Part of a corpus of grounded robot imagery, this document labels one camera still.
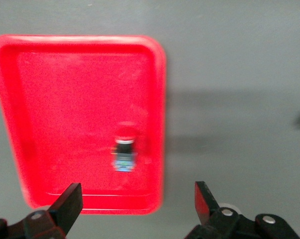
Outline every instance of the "black object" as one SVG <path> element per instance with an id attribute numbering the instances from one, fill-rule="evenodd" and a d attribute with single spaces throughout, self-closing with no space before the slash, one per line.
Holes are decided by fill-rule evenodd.
<path id="1" fill-rule="evenodd" d="M 0 239 L 64 239 L 82 208 L 81 184 L 72 183 L 47 211 L 35 211 L 11 226 L 0 219 Z"/>
<path id="2" fill-rule="evenodd" d="M 255 222 L 220 208 L 205 182 L 195 183 L 195 208 L 201 221 L 185 239 L 300 239 L 282 218 L 259 214 Z"/>

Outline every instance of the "gray surface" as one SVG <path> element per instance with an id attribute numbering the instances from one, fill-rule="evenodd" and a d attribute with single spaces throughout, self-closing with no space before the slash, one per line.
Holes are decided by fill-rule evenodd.
<path id="1" fill-rule="evenodd" d="M 68 238 L 183 238 L 193 184 L 300 235 L 300 1 L 0 1 L 0 34 L 146 34 L 165 48 L 165 199 L 149 216 L 80 216 Z M 0 113 L 0 217 L 25 205 Z"/>

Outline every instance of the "red plastic tray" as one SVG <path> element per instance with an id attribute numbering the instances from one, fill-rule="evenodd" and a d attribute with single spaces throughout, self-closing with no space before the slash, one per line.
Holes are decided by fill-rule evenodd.
<path id="1" fill-rule="evenodd" d="M 0 36 L 0 103 L 28 204 L 72 182 L 84 214 L 148 214 L 162 201 L 165 55 L 146 36 Z M 136 166 L 114 170 L 116 132 Z"/>

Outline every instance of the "screw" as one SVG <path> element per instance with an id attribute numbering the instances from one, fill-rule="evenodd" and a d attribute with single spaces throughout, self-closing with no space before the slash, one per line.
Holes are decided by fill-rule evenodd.
<path id="1" fill-rule="evenodd" d="M 41 216 L 42 216 L 41 213 L 35 213 L 35 214 L 32 215 L 30 218 L 31 218 L 32 220 L 36 220 L 36 219 L 40 218 Z"/>
<path id="2" fill-rule="evenodd" d="M 230 209 L 223 209 L 222 210 L 223 215 L 230 217 L 233 215 L 233 212 Z"/>
<path id="3" fill-rule="evenodd" d="M 264 216 L 263 217 L 263 221 L 269 224 L 274 224 L 275 223 L 275 219 L 270 217 L 270 216 Z"/>

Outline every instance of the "silver screw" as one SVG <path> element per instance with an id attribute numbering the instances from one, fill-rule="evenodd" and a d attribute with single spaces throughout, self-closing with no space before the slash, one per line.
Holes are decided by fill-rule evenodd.
<path id="1" fill-rule="evenodd" d="M 230 216 L 233 215 L 233 212 L 231 210 L 229 210 L 229 209 L 223 209 L 222 213 L 223 213 L 223 215 L 225 215 L 227 217 L 230 217 Z"/>
<path id="2" fill-rule="evenodd" d="M 274 224 L 275 223 L 275 219 L 270 217 L 270 216 L 264 216 L 263 217 L 263 221 L 269 224 Z"/>
<path id="3" fill-rule="evenodd" d="M 38 218 L 40 218 L 41 217 L 41 213 L 35 213 L 34 215 L 32 215 L 30 218 L 32 219 L 32 220 L 36 220 L 36 219 L 38 219 Z"/>

